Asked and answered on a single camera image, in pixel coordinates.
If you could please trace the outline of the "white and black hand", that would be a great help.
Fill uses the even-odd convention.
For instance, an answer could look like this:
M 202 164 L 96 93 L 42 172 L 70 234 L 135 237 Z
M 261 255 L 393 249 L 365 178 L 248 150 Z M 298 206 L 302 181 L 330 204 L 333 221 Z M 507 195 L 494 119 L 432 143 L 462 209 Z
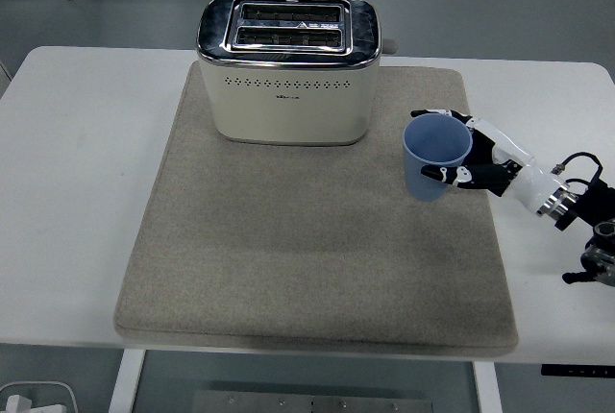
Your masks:
M 424 177 L 461 189 L 484 189 L 498 197 L 509 196 L 532 213 L 539 212 L 564 185 L 562 179 L 543 171 L 529 151 L 486 120 L 453 109 L 416 109 L 410 116 L 426 114 L 456 119 L 468 129 L 473 143 L 458 165 L 424 165 Z

